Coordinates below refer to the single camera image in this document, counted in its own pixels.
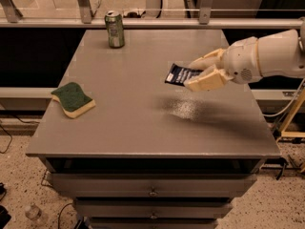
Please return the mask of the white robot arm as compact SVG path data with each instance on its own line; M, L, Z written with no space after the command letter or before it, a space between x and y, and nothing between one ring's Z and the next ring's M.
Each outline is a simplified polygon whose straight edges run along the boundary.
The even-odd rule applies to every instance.
M201 70L184 82L193 91L209 91L232 81L249 84L269 76L305 77L304 26L264 37L235 41L227 49L217 49L197 58L189 66Z

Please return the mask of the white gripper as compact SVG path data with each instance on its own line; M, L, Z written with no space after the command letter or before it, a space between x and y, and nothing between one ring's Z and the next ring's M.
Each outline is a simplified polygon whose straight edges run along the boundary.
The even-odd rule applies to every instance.
M249 37L234 42L228 49L217 49L188 65L203 71L184 82L192 92L210 91L224 87L229 81L237 84L258 82L261 71L258 63L258 39Z

